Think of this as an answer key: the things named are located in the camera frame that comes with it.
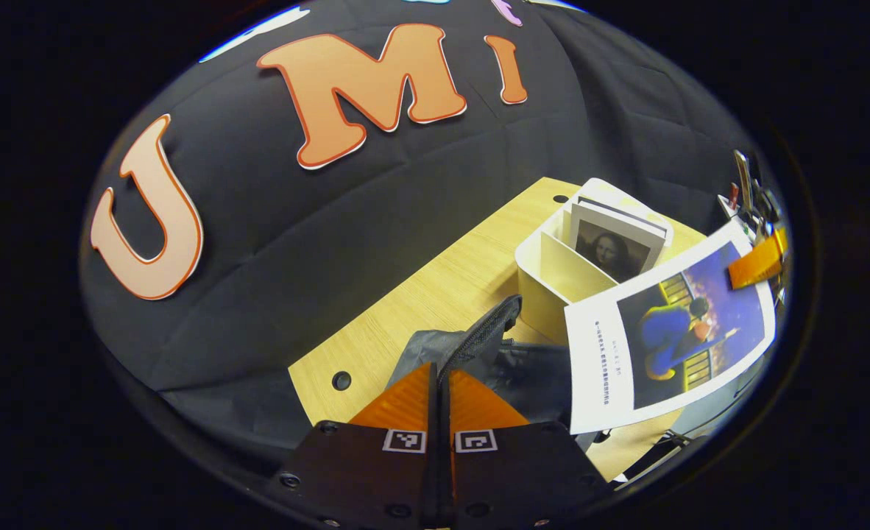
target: wooden table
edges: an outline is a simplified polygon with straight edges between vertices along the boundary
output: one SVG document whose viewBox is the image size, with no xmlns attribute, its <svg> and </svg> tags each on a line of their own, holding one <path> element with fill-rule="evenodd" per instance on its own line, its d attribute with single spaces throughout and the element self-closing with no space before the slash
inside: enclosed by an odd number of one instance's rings
<svg viewBox="0 0 870 530">
<path fill-rule="evenodd" d="M 572 196 L 577 191 L 578 185 L 552 178 L 538 180 L 291 365 L 294 388 L 311 422 L 347 422 L 379 396 L 416 331 L 468 329 L 502 299 L 516 294 L 513 252 L 560 207 L 554 196 Z M 704 238 L 669 221 L 674 228 L 673 247 L 662 252 L 660 261 Z M 517 342 L 552 342 L 521 319 L 506 336 Z M 343 392 L 331 386 L 340 370 L 352 377 L 350 388 Z M 604 478 L 611 480 L 640 459 L 679 415 L 676 410 L 613 429 L 611 437 L 594 444 L 587 455 Z"/>
</svg>

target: binder clip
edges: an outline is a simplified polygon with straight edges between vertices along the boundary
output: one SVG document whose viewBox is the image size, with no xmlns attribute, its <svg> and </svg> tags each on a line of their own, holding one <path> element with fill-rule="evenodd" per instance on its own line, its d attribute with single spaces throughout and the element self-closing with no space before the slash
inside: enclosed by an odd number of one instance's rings
<svg viewBox="0 0 870 530">
<path fill-rule="evenodd" d="M 746 157 L 732 151 L 739 171 L 742 205 L 737 215 L 754 231 L 752 251 L 729 266 L 733 289 L 771 280 L 769 286 L 776 300 L 782 299 L 781 274 L 788 254 L 788 233 L 782 222 L 782 209 L 774 194 L 765 188 L 755 156 Z"/>
</svg>

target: black fabric backdrop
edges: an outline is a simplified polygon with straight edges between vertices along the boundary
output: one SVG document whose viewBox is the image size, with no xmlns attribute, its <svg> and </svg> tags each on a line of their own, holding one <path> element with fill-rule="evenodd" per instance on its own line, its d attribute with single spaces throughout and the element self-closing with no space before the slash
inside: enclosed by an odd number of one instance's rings
<svg viewBox="0 0 870 530">
<path fill-rule="evenodd" d="M 577 10 L 519 4 L 518 27 L 489 2 L 316 0 L 301 9 L 310 10 L 303 19 L 189 68 L 130 121 L 94 179 L 79 241 L 82 295 L 108 349 L 188 418 L 256 453 L 264 444 L 273 459 L 282 453 L 268 447 L 294 447 L 308 425 L 287 366 L 538 178 L 603 178 L 709 232 L 715 195 L 735 180 L 732 149 L 754 148 L 690 75 Z M 401 119 L 384 133 L 342 102 L 348 120 L 367 127 L 365 145 L 320 170 L 300 168 L 304 137 L 288 88 L 257 59 L 320 33 L 379 57 L 404 23 L 444 28 L 467 110 L 435 124 Z M 515 43 L 525 104 L 497 96 L 488 34 Z M 409 104 L 407 94 L 403 114 Z M 205 241 L 179 291 L 145 301 L 116 281 L 88 232 L 110 186 L 132 247 L 155 255 L 163 246 L 119 165 L 164 113 L 163 147 Z"/>
<path fill-rule="evenodd" d="M 76 292 L 106 146 L 174 71 L 283 7 L 0 2 L 0 527 L 291 527 L 139 417 Z M 666 526 L 700 506 L 731 527 L 870 524 L 870 6 L 591 9 L 692 71 L 756 138 L 771 124 L 829 235 L 818 362 L 716 466 L 620 522 Z"/>
</svg>

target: orange clip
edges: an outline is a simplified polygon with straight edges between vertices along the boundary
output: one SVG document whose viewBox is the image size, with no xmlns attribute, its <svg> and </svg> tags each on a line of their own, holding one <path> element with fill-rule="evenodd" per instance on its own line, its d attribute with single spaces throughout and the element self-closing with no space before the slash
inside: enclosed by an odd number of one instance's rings
<svg viewBox="0 0 870 530">
<path fill-rule="evenodd" d="M 749 254 L 732 262 L 729 266 L 732 288 L 742 289 L 778 275 L 782 271 L 785 238 L 785 228 L 779 228 L 772 237 L 762 241 Z"/>
</svg>

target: orange letter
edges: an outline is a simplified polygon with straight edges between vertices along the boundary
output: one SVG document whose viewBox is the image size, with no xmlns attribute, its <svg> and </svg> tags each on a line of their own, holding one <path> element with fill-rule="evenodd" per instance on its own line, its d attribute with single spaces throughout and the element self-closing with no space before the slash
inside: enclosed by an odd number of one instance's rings
<svg viewBox="0 0 870 530">
<path fill-rule="evenodd" d="M 399 124 L 407 78 L 412 121 L 428 124 L 464 112 L 468 103 L 448 71 L 444 37 L 439 27 L 401 24 L 392 28 L 379 60 L 336 35 L 295 40 L 261 56 L 260 68 L 281 71 L 304 127 L 304 145 L 297 151 L 301 167 L 323 167 L 367 139 L 362 125 L 348 123 L 338 97 L 386 132 Z"/>
<path fill-rule="evenodd" d="M 526 88 L 520 81 L 520 68 L 513 52 L 517 49 L 513 43 L 502 37 L 488 35 L 484 38 L 485 43 L 495 51 L 497 66 L 500 67 L 500 77 L 503 86 L 500 90 L 500 99 L 508 105 L 516 105 L 526 101 Z"/>
<path fill-rule="evenodd" d="M 193 274 L 202 250 L 199 214 L 170 171 L 160 137 L 170 115 L 148 125 L 121 161 L 121 178 L 132 175 L 144 202 L 163 229 L 163 249 L 150 259 L 133 251 L 111 214 L 115 191 L 105 190 L 91 222 L 91 246 L 102 254 L 108 269 L 128 291 L 145 300 L 172 295 Z"/>
</svg>

